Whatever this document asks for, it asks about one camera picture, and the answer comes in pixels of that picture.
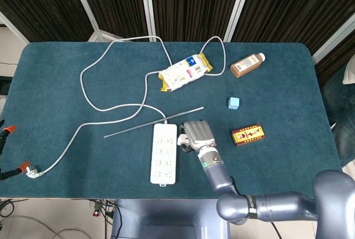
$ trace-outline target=thin metal stick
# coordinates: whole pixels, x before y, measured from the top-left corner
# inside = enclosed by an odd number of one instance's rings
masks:
[[[128,132],[128,131],[132,131],[132,130],[135,130],[135,129],[138,129],[138,128],[142,128],[142,127],[145,127],[145,126],[148,126],[148,125],[151,125],[151,124],[156,124],[156,123],[159,123],[161,121],[169,120],[169,119],[172,119],[172,118],[175,118],[175,117],[179,117],[179,116],[182,116],[182,115],[185,115],[185,114],[188,114],[188,113],[193,113],[195,111],[203,110],[203,109],[204,109],[204,107],[199,107],[199,108],[196,108],[196,109],[193,109],[193,110],[184,111],[182,113],[174,114],[172,116],[168,116],[168,117],[156,120],[156,121],[151,121],[151,122],[146,123],[146,124],[137,125],[137,126],[134,126],[134,127],[119,131],[117,133],[106,135],[106,136],[104,136],[104,138],[109,138],[110,136],[119,135],[119,134],[122,134],[122,133],[125,133],[125,132]]]

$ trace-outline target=floor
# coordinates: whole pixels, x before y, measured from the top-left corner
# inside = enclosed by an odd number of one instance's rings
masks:
[[[25,44],[7,28],[0,28],[0,62],[17,63]],[[0,64],[0,75],[13,76],[15,65]],[[355,166],[349,164],[346,173],[355,175]],[[68,199],[30,199],[15,203],[11,218],[0,218],[3,225],[0,231],[1,239],[48,239],[63,229],[80,229],[92,239],[104,238],[104,220],[101,216],[93,217],[94,204],[85,200]],[[28,216],[48,225],[55,233],[43,224],[23,217]],[[314,239],[317,224],[315,222],[278,222],[276,226],[283,239]],[[242,226],[231,225],[234,239],[278,239],[270,223],[258,220],[248,220]],[[78,231],[64,231],[60,234],[64,239],[82,239],[87,236]]]

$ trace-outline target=blue cube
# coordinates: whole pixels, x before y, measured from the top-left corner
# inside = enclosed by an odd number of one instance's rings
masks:
[[[228,101],[228,108],[236,110],[239,107],[239,98],[231,97]]]

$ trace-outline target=white power strip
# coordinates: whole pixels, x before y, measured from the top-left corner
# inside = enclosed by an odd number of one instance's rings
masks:
[[[150,182],[160,186],[173,185],[176,177],[175,124],[155,124],[151,153]]]

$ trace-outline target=teal tablecloth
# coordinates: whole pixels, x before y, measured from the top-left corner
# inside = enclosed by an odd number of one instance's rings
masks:
[[[200,51],[203,43],[166,43],[173,62]],[[4,148],[2,170],[24,160],[42,170],[62,153],[76,128],[88,121],[120,119],[136,108],[107,113],[92,109],[80,89],[79,74],[101,56],[108,43],[31,43],[23,51],[3,117],[17,126]],[[226,43],[227,69],[220,77],[203,77],[172,93],[149,77],[147,103],[167,116],[204,106],[205,110],[173,119],[207,120],[217,148],[239,190],[261,194],[295,190],[312,196],[312,179],[326,169],[341,169],[308,49],[298,43]],[[222,68],[219,43],[205,55],[213,72]],[[263,52],[266,61],[242,78],[229,66]],[[88,96],[101,108],[140,103],[144,75],[168,67],[160,43],[115,43],[105,58],[84,75]],[[238,110],[227,108],[240,98]],[[160,118],[150,109],[133,120],[81,130],[64,159],[32,180],[24,175],[0,182],[2,197],[85,197],[121,199],[215,198],[194,152],[177,154],[176,184],[150,183],[153,127],[120,136],[103,135]],[[235,147],[230,131],[260,123],[266,138]]]

